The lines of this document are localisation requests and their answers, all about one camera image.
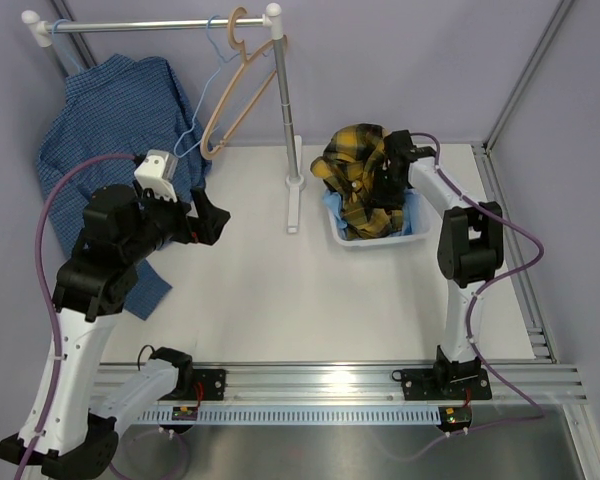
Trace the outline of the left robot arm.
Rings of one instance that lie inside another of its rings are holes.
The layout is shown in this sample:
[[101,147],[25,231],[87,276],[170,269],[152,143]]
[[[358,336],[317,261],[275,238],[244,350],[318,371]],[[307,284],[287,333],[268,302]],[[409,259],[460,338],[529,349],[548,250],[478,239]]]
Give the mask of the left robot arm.
[[25,425],[0,441],[0,459],[38,466],[52,479],[95,479],[153,403],[200,397],[191,356],[161,347],[101,406],[90,405],[116,316],[138,282],[138,265],[169,242],[213,245],[230,219],[204,189],[191,194],[191,203],[164,200],[120,184],[92,194],[49,295],[53,336],[40,390]]

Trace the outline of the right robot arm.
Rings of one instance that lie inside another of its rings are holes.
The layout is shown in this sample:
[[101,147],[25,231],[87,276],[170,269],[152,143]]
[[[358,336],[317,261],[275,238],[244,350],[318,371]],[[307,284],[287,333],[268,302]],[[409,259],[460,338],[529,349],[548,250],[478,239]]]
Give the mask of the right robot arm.
[[441,219],[437,263],[448,281],[446,323],[432,366],[392,373],[407,401],[489,400],[492,393],[485,363],[478,353],[480,292],[504,263],[502,209],[496,202],[477,203],[440,167],[440,147],[418,147],[407,130],[384,140],[385,160],[374,173],[372,205],[396,207],[414,190]]

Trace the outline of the blue checkered shirt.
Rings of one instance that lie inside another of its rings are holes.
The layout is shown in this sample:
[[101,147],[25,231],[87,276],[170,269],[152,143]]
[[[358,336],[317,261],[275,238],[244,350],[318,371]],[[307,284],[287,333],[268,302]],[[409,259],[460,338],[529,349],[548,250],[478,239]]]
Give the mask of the blue checkered shirt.
[[97,67],[69,77],[66,102],[38,152],[36,167],[42,191],[52,188],[72,168],[99,155],[112,158],[76,174],[53,201],[49,218],[61,248],[71,253],[83,227],[91,194],[112,184],[129,185],[135,167],[114,156],[143,155],[152,149],[180,154],[173,185],[190,201],[210,172],[197,146],[202,128],[178,80],[162,57],[133,60],[115,54]]

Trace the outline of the yellow plaid shirt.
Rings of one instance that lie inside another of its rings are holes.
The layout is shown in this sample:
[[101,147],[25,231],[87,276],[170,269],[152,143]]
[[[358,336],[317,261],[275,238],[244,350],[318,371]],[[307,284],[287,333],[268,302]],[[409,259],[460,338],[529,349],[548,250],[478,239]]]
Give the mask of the yellow plaid shirt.
[[401,206],[372,204],[375,170],[387,159],[384,140],[389,131],[359,123],[337,131],[310,165],[314,177],[340,196],[339,216],[348,240],[372,240],[401,235],[407,226]]

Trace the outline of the white plastic basket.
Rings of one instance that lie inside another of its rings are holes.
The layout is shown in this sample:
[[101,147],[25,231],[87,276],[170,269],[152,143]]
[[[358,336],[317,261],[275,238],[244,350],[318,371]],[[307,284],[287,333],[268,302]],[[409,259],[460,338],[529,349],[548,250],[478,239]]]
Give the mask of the white plastic basket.
[[407,190],[403,206],[403,212],[407,217],[405,230],[381,238],[348,240],[344,229],[344,220],[337,212],[337,207],[342,206],[341,196],[326,190],[322,195],[322,203],[327,211],[333,239],[338,245],[345,248],[389,247],[423,240],[431,234],[431,219],[435,214],[420,193],[415,190]]

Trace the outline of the aluminium frame post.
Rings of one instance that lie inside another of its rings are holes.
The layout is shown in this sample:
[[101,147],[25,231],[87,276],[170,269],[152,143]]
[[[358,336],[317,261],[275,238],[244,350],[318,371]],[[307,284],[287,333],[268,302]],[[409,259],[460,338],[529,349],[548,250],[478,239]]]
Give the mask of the aluminium frame post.
[[548,56],[553,44],[562,30],[567,18],[572,12],[577,1],[558,1],[551,13],[549,20],[533,50],[519,74],[504,106],[498,114],[495,124],[489,130],[486,138],[480,143],[472,143],[472,151],[477,163],[480,178],[486,187],[489,200],[496,200],[503,209],[504,219],[511,221],[506,201],[506,194],[496,173],[495,147],[500,143],[505,130],[517,113],[523,99],[531,88],[543,61]]

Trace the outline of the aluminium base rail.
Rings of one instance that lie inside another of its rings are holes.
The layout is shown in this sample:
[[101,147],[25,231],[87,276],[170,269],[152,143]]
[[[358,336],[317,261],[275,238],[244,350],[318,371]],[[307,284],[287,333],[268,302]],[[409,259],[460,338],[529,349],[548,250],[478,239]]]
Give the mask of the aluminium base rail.
[[[390,404],[404,400],[393,363],[225,363],[230,404]],[[539,404],[583,404],[587,395],[576,367],[518,362],[495,370]]]

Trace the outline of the light blue shirt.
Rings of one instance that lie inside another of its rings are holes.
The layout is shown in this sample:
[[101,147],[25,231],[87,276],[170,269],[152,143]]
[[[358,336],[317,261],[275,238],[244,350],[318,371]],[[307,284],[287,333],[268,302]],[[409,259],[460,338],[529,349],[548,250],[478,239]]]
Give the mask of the light blue shirt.
[[336,236],[343,241],[372,241],[405,237],[422,231],[420,196],[403,192],[400,206],[373,205],[371,199],[348,199],[337,191],[325,191],[322,203],[335,225]]

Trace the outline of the wooden hanger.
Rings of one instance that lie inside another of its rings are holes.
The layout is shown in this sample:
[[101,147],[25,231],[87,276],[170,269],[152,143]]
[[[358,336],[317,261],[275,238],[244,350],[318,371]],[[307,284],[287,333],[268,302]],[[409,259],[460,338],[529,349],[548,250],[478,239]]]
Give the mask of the wooden hanger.
[[[233,57],[240,60],[240,65],[220,97],[218,104],[216,105],[209,121],[207,122],[199,143],[200,154],[205,160],[213,160],[220,153],[220,151],[227,146],[235,131],[260,100],[261,96],[264,94],[272,80],[277,79],[283,115],[287,156],[290,161],[294,163],[297,160],[297,154],[290,106],[288,78],[286,72],[288,38],[283,32],[282,8],[275,2],[270,3],[267,5],[265,13],[262,15],[262,17],[256,21],[258,25],[266,27],[270,30],[271,39],[263,43],[253,52],[249,52],[247,50],[246,42],[243,39],[239,39],[235,34],[235,30],[238,27],[248,25],[250,20],[251,19],[247,16],[247,10],[242,6],[235,8],[227,20],[227,42],[231,49],[235,51]],[[253,67],[260,58],[270,56],[272,56],[275,60],[275,68],[265,75],[251,96],[249,96],[247,99],[241,100],[236,104],[242,109],[242,111],[235,118],[232,125],[226,129],[224,135],[217,140],[216,143],[212,143],[211,137],[217,130],[218,123],[222,120],[227,106],[231,104],[231,97],[236,91],[239,90],[240,81],[249,73],[250,68]]]

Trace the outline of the light blue wire hanger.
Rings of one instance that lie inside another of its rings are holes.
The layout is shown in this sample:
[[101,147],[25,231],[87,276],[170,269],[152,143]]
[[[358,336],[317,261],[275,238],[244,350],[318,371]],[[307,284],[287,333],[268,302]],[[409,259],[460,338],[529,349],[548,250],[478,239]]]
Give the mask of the light blue wire hanger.
[[[235,30],[238,27],[238,21],[245,19],[246,14],[247,10],[244,7],[236,7],[231,12],[229,19],[226,21],[225,27],[227,29],[227,43],[231,50],[234,51],[234,54],[230,57],[226,56],[222,52],[219,44],[211,35],[211,29],[214,26],[214,22],[219,20],[220,17],[218,15],[213,15],[205,22],[205,37],[214,51],[217,67],[216,70],[208,77],[204,86],[202,87],[202,90],[200,91],[197,104],[194,107],[191,117],[190,127],[178,137],[173,146],[172,151],[177,158],[184,158],[194,150],[198,150],[203,159],[214,159],[233,139],[238,128],[242,126],[247,116],[260,101],[266,89],[278,73],[278,68],[272,67],[270,71],[264,75],[260,83],[254,88],[252,93],[244,97],[236,106],[233,107],[233,122],[230,126],[224,128],[224,134],[215,143],[213,143],[211,141],[211,137],[219,129],[219,125],[222,123],[222,121],[227,119],[227,108],[229,107],[231,97],[238,90],[241,80],[261,59],[267,59],[274,56],[275,47],[273,38],[267,40],[255,50],[249,51],[246,46],[246,41],[239,40],[236,37]],[[237,67],[232,79],[229,81],[216,106],[214,107],[209,120],[202,130],[200,138],[192,143],[189,147],[185,148],[185,140],[191,134],[193,134],[198,127],[201,127],[201,124],[198,121],[198,115],[206,99],[208,90],[213,85],[216,78],[225,69],[225,67],[230,65],[236,59],[240,60],[239,66]]]

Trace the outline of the white clothes rack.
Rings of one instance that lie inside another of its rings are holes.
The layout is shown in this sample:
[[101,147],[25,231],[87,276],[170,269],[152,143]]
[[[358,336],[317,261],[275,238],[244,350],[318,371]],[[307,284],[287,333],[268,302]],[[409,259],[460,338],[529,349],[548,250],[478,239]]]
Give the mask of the white clothes rack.
[[[289,94],[289,82],[286,70],[287,37],[283,31],[282,9],[277,3],[266,6],[265,12],[260,16],[250,17],[243,7],[235,8],[227,18],[213,17],[211,19],[185,19],[185,20],[139,20],[139,21],[113,21],[85,23],[68,19],[60,19],[47,22],[32,10],[25,10],[21,14],[22,23],[30,31],[34,41],[42,49],[53,46],[52,36],[56,34],[84,34],[102,32],[135,32],[135,31],[162,31],[162,30],[194,30],[203,29],[210,32],[214,28],[227,30],[227,41],[241,59],[234,77],[226,87],[218,104],[216,105],[207,126],[205,127],[200,152],[203,158],[211,160],[228,145],[236,129],[241,125],[248,113],[260,100],[268,85],[276,80],[280,96],[282,111],[282,125],[286,154],[288,160],[288,172],[285,178],[288,190],[288,205],[286,217],[286,231],[296,234],[300,229],[301,193],[305,187],[305,178],[301,173],[302,166],[302,137],[294,133],[292,119],[291,100]],[[262,27],[270,31],[270,39],[259,49],[249,53],[246,44],[235,35],[238,28]],[[224,135],[214,145],[210,145],[211,135],[215,131],[218,121],[223,114],[231,94],[238,86],[238,82],[247,73],[249,67],[260,57],[271,54],[275,61],[275,69],[264,78],[263,83],[248,98],[244,109],[237,116],[235,122],[226,128]]]

